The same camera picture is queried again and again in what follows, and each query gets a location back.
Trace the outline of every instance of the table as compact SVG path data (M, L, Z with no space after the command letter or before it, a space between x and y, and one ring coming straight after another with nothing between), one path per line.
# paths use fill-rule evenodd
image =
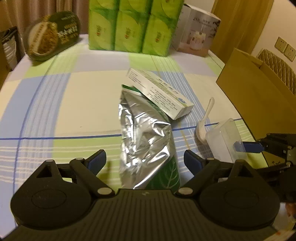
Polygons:
M211 96L215 105L206 129L233 118L242 139L253 141L215 83L223 63L209 54L203 58L171 50L169 57L158 57L89 50L87 35L81 35L79 43L46 62L32 64L25 56L0 92L0 236L15 228L9 208L13 193L46 159L68 163L104 149L107 164L98 176L113 189L120 187L118 103L121 84L132 85L126 77L130 67L153 71L195 105L172 122L181 184L192 178L184 165L185 150L212 156L194 135ZM266 166L260 154L248 161L255 168Z

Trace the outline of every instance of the translucent plastic container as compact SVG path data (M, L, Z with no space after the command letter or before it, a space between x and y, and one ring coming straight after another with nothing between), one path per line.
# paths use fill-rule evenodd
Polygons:
M206 140L214 157L220 161L234 163L238 159L247 160L239 131L231 118L209 130Z

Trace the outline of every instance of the white spoon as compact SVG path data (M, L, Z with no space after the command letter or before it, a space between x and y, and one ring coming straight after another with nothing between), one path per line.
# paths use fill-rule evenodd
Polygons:
M209 116L209 113L211 112L214 104L215 104L215 99L213 97L211 97L210 102L207 106L207 110L205 111L205 115L204 115L203 119L197 123L196 129L195 129L195 133L196 133L198 140L200 140L200 142L203 144L207 143L207 141L205 139L205 134L206 134L205 120Z

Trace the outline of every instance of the silver foil bag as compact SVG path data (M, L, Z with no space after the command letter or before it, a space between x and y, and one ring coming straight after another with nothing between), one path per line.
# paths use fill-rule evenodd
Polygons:
M119 120L122 187L177 190L180 186L179 174L167 115L137 89L123 86Z

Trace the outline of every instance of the brown curtain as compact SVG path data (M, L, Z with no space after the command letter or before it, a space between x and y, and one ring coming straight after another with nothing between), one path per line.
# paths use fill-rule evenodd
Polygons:
M211 50L226 63L234 48L251 54L274 0L215 0L212 13L221 19Z
M81 34L86 34L88 29L89 0L0 0L0 15L5 16L5 27L17 26L21 52L23 53L23 34L26 28L36 19L47 14L60 11L73 11L80 19Z

